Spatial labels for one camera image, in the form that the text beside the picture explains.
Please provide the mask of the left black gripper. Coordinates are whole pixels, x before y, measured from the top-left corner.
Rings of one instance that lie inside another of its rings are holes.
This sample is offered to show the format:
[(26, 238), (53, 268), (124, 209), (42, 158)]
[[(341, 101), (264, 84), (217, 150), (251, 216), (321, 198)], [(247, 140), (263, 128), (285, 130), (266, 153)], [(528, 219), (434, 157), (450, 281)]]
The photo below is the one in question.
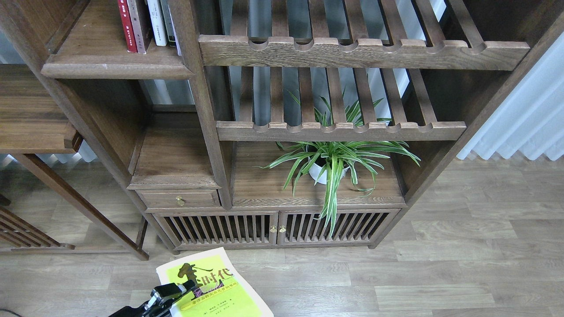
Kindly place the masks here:
[(137, 308), (125, 306), (111, 314), (111, 317), (171, 317), (171, 307), (183, 295), (194, 291), (197, 284), (186, 281), (182, 284), (159, 285), (151, 291), (151, 299)]

